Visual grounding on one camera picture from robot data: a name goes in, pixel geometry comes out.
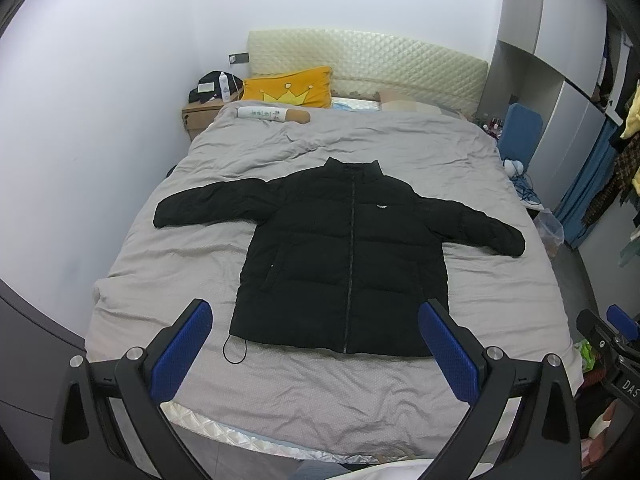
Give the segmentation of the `black puffer jacket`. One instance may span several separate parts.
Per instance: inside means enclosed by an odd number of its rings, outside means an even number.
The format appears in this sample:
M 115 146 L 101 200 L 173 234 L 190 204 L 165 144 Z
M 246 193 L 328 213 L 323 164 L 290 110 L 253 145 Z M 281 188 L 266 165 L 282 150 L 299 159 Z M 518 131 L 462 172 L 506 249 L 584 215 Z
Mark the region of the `black puffer jacket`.
M 190 188 L 161 200 L 159 229 L 249 221 L 231 336 L 337 353 L 428 355 L 418 312 L 446 304 L 444 248 L 518 258 L 522 233 L 453 200 L 424 197 L 377 162 L 323 165 L 270 181 Z

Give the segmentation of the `hanging clothes in wardrobe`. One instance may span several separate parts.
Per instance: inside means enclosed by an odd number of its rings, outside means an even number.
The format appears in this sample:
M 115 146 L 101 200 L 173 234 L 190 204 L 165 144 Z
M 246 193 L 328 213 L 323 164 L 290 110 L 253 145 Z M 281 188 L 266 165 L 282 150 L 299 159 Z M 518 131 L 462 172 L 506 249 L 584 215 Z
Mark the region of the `hanging clothes in wardrobe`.
M 554 210 L 564 229 L 565 244 L 576 249 L 615 202 L 632 192 L 639 170 L 639 135 L 623 136 L 639 82 L 639 52 L 630 48 L 625 78 L 614 112 L 606 118 L 596 142 L 562 200 Z

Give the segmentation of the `clear plastic bin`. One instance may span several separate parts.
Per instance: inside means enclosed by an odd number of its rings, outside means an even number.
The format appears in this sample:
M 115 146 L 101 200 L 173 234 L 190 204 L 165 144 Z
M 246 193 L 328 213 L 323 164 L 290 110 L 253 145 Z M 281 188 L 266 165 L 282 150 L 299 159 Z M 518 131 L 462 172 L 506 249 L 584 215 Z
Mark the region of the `clear plastic bin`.
M 549 209 L 539 211 L 534 219 L 538 235 L 550 259 L 553 259 L 564 243 L 564 228 Z

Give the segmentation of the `blue chair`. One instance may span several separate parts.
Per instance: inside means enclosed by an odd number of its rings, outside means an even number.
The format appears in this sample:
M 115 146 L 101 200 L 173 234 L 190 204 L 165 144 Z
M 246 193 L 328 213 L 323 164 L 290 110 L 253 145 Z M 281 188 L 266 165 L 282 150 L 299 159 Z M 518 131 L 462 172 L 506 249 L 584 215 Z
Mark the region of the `blue chair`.
M 520 103 L 513 103 L 506 112 L 498 151 L 502 159 L 519 160 L 527 169 L 542 133 L 542 117 Z

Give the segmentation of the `cardboard box nightstand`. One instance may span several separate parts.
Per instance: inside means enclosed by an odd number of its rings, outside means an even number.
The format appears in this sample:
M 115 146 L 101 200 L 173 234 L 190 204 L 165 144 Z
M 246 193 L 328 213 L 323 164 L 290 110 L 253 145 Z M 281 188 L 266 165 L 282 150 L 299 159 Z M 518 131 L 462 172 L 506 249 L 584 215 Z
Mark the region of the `cardboard box nightstand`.
M 215 119 L 224 107 L 224 101 L 212 99 L 204 103 L 194 102 L 183 107 L 181 118 L 184 130 L 193 141 Z

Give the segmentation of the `pink pillow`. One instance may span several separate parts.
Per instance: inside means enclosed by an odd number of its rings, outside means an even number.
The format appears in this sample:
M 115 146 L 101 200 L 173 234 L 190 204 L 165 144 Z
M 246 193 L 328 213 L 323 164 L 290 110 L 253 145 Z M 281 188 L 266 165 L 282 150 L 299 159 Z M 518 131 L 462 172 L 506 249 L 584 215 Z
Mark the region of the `pink pillow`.
M 378 92 L 378 100 L 380 101 L 381 110 L 386 112 L 417 112 L 426 114 L 442 114 L 442 109 L 431 103 L 422 103 L 411 96 L 393 92 L 390 90 L 381 90 Z

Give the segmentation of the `white brown bolster pillow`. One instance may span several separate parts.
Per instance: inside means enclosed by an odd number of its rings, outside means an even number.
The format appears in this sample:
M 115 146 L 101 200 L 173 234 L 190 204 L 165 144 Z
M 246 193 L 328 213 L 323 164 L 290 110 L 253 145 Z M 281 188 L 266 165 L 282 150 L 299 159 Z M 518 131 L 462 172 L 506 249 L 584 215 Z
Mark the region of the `white brown bolster pillow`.
M 236 112 L 239 118 L 268 120 L 268 122 L 297 122 L 298 124 L 310 122 L 310 113 L 297 108 L 241 106 Z

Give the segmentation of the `black bag on nightstand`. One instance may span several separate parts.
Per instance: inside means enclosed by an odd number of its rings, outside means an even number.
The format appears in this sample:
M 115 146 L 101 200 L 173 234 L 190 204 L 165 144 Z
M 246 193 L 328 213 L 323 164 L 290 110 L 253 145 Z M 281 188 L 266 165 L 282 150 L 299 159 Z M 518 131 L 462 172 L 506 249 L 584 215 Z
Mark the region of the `black bag on nightstand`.
M 190 91 L 188 102 L 204 103 L 212 99 L 221 100 L 218 82 L 220 73 L 221 70 L 213 70 L 212 72 L 201 77 L 196 84 L 196 87 Z M 233 99 L 234 96 L 236 96 L 243 90 L 243 81 L 240 77 L 235 76 L 232 73 L 225 73 L 228 76 L 231 99 Z

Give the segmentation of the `white spray bottle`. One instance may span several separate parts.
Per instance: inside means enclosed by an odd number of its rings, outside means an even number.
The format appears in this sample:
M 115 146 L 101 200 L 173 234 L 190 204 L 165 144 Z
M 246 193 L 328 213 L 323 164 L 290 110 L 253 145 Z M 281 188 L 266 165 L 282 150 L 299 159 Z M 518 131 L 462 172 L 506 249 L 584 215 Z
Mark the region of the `white spray bottle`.
M 228 76 L 225 72 L 221 72 L 218 78 L 220 98 L 222 102 L 228 103 L 231 101 L 231 92 L 229 87 Z

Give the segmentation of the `cream quilted headboard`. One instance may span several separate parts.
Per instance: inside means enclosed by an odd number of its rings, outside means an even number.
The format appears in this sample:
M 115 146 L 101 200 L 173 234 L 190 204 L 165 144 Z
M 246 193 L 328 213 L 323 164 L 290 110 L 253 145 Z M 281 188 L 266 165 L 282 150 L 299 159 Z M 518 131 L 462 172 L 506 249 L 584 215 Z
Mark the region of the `cream quilted headboard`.
M 372 100 L 388 90 L 466 117 L 480 104 L 489 68 L 437 44 L 338 29 L 252 30 L 247 52 L 254 77 L 328 66 L 334 96 Z

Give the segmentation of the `yellow crown pillow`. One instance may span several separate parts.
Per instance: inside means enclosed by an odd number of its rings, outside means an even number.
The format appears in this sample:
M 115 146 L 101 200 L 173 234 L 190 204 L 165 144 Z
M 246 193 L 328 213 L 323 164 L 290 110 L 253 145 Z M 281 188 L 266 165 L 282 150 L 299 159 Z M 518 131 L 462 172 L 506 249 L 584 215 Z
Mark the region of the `yellow crown pillow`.
M 242 100 L 329 108 L 331 75 L 329 66 L 319 66 L 293 73 L 248 78 L 243 82 Z

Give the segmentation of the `wall power socket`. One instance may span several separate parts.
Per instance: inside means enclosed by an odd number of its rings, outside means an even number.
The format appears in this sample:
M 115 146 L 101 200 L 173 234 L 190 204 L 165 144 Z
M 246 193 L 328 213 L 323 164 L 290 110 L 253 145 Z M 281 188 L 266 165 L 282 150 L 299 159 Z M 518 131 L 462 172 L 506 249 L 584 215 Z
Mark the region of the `wall power socket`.
M 250 55 L 247 52 L 233 53 L 228 56 L 229 64 L 246 64 L 250 62 Z

